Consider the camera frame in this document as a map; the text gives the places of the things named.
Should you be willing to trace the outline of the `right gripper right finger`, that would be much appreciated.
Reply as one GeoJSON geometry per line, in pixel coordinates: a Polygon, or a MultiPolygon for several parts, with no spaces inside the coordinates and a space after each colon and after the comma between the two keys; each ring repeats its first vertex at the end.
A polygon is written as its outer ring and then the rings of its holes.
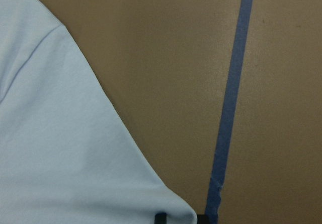
{"type": "Polygon", "coordinates": [[[198,214],[197,224],[210,224],[210,219],[206,214],[198,214]]]}

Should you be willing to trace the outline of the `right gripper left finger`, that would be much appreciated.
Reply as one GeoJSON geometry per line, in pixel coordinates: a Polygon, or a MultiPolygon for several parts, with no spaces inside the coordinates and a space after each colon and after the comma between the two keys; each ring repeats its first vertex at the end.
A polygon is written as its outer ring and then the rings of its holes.
{"type": "Polygon", "coordinates": [[[166,213],[157,213],[154,216],[154,224],[167,224],[167,214],[166,213]]]}

